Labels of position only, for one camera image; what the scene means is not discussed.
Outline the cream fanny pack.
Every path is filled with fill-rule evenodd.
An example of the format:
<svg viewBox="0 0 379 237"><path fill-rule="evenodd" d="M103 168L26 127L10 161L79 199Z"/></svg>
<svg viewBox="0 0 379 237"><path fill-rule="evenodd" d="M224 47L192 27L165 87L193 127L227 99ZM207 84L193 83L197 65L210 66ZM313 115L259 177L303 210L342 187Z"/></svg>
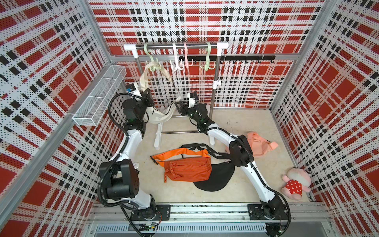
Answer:
<svg viewBox="0 0 379 237"><path fill-rule="evenodd" d="M157 62L153 61L153 62L150 62L149 64L147 64L147 66L145 67L145 70L144 70L142 76L140 77L140 86L138 87L139 89L141 89L142 92L145 92L147 89L149 89L148 69L151 67L155 67L155 66L159 66L159 64ZM171 103L171 105L168 108L166 108L163 112L156 109L154 105L152 107L148 107L146 112L149 116L149 123L161 124L161 123L169 121L172 118L172 116L176 110L175 109L175 103L180 102L181 99L182 98L179 95Z"/></svg>

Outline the orange fanny pack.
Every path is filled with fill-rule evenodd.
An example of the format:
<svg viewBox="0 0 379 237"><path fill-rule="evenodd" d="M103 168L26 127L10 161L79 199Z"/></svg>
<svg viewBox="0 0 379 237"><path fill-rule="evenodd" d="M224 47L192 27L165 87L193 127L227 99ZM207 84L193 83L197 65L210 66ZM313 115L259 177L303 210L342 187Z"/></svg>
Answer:
<svg viewBox="0 0 379 237"><path fill-rule="evenodd" d="M164 168L164 181L207 181L212 172L211 157L207 150L193 151L179 148L151 156L151 160Z"/></svg>

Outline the black fanny pack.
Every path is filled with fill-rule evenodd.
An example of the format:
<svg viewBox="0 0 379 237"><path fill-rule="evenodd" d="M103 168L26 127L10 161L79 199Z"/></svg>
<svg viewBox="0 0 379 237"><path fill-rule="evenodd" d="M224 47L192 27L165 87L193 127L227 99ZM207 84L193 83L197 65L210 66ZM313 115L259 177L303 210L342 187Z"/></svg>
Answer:
<svg viewBox="0 0 379 237"><path fill-rule="evenodd" d="M230 154L216 152L213 148L204 143L184 144L180 148L187 148L192 151L207 150L208 154L212 157L224 161L219 164L211 165L212 171L208 180L194 182L194 185L198 189L207 192L216 192L223 189L232 178L235 172L235 165L230 160Z"/></svg>

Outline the pink fanny pack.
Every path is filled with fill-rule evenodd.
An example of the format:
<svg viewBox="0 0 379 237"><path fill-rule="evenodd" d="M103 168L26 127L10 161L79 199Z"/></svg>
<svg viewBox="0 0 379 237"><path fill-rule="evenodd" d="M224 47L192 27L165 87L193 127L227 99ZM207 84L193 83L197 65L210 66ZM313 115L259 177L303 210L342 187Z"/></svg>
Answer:
<svg viewBox="0 0 379 237"><path fill-rule="evenodd" d="M253 157L263 157L266 153L278 148L276 142L270 142L256 132L247 133L246 139L251 148Z"/></svg>

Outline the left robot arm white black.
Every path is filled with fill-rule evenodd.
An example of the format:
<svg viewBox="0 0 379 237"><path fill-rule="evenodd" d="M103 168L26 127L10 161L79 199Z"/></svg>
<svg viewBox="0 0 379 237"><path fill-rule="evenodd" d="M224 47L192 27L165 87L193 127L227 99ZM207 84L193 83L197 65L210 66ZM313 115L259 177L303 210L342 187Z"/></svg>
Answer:
<svg viewBox="0 0 379 237"><path fill-rule="evenodd" d="M118 123L111 109L113 102L121 96L127 97L122 103L125 121ZM146 132L147 122L144 118L149 118L147 109L153 104L148 90L140 92L133 85L128 85L126 92L116 94L110 100L108 115L123 132L123 138L116 154L108 162L100 164L97 188L97 196L103 206L120 206L146 220L154 219L158 211L154 197L140 188L137 163L133 159Z"/></svg>

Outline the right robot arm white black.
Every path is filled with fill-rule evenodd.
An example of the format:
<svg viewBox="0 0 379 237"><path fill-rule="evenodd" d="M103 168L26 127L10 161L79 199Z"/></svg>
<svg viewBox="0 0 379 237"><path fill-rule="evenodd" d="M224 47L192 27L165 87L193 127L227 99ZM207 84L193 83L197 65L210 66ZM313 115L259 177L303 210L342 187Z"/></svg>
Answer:
<svg viewBox="0 0 379 237"><path fill-rule="evenodd" d="M219 127L208 117L206 104L195 102L176 102L178 112L194 120L197 131L221 141L229 147L229 160L243 170L258 193L263 207L263 216L273 220L286 212L288 223L291 222L291 212L288 201L278 191L272 189L260 173L254 160L253 152L244 135L234 135Z"/></svg>

